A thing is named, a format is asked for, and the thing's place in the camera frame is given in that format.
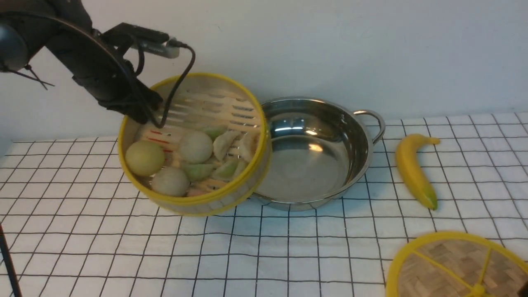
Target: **yellow banana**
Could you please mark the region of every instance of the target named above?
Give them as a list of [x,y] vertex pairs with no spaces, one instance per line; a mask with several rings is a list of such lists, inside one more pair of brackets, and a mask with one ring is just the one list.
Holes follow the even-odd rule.
[[400,141],[396,148],[396,167],[403,183],[423,206],[436,210],[436,193],[420,167],[416,152],[427,144],[439,144],[440,139],[421,134],[410,134]]

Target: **dumpling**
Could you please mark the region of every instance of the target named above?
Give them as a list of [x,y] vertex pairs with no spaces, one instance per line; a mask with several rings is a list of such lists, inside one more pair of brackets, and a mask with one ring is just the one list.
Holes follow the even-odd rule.
[[226,125],[210,126],[210,127],[205,127],[201,130],[205,134],[209,135],[209,137],[214,141],[218,136],[224,134],[225,131],[228,130],[228,127]]
[[224,134],[218,136],[213,142],[213,153],[218,161],[222,161],[227,154],[229,147],[233,143],[234,139],[240,135],[238,131],[227,131]]
[[185,134],[178,145],[180,157],[189,163],[198,164],[207,161],[213,152],[213,141],[201,131]]
[[183,197],[189,184],[185,172],[176,167],[165,167],[152,178],[152,190],[172,197]]
[[188,164],[183,163],[182,169],[185,171],[189,181],[201,181],[208,178],[213,173],[213,164]]
[[259,144],[259,136],[260,133],[247,132],[240,141],[240,145],[238,147],[240,156],[248,163],[251,162],[253,156],[255,156],[255,152],[257,151],[257,146]]
[[244,171],[244,169],[246,169],[247,166],[248,166],[248,163],[245,160],[238,160],[238,165],[237,165],[237,168],[234,171],[232,179],[237,178],[237,176],[239,176],[240,173],[242,173]]
[[212,178],[222,181],[230,181],[237,170],[238,159],[231,158],[218,167],[212,175]]

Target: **table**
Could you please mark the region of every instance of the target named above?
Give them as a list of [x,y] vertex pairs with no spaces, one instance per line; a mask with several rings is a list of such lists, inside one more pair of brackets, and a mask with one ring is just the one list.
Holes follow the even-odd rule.
[[[0,221],[22,292],[384,296],[395,253],[438,230],[486,237],[528,261],[528,113],[387,124],[371,168],[342,199],[304,212],[250,199],[207,218],[176,216],[139,193],[115,137],[14,143],[0,160]],[[442,140],[419,154],[437,211],[413,199],[394,167],[411,133]],[[0,296],[10,288],[2,264]]]

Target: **yellow steamer rim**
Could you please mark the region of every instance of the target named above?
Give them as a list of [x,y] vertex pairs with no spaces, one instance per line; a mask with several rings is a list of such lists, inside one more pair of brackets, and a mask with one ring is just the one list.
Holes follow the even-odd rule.
[[[153,85],[151,89],[166,99],[178,78],[179,76],[165,79]],[[162,112],[157,111],[156,116],[160,118]],[[207,193],[191,197],[171,197],[151,190],[150,178],[140,178],[128,168],[125,153],[129,146],[138,140],[159,144],[166,153],[165,165],[178,165],[176,150],[181,137],[208,124],[226,124],[228,129],[240,132],[260,132],[253,159],[232,181],[226,183],[209,178],[193,183],[197,189]],[[228,151],[228,154],[234,157],[238,156],[238,141],[237,138]],[[152,123],[141,125],[125,116],[119,131],[118,151],[119,162],[125,175],[152,202],[180,215],[210,216],[238,205],[256,190],[267,172],[271,140],[260,103],[248,89],[222,75],[189,73],[173,98],[165,127],[158,129]]]

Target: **metal pot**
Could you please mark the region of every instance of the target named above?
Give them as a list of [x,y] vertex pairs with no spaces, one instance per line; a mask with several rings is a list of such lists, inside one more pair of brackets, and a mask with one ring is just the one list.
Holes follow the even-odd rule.
[[[366,172],[385,122],[371,110],[345,108],[307,97],[262,104],[271,132],[269,171],[253,197],[282,210],[315,209],[340,198]],[[380,132],[371,138],[358,115],[373,116]]]

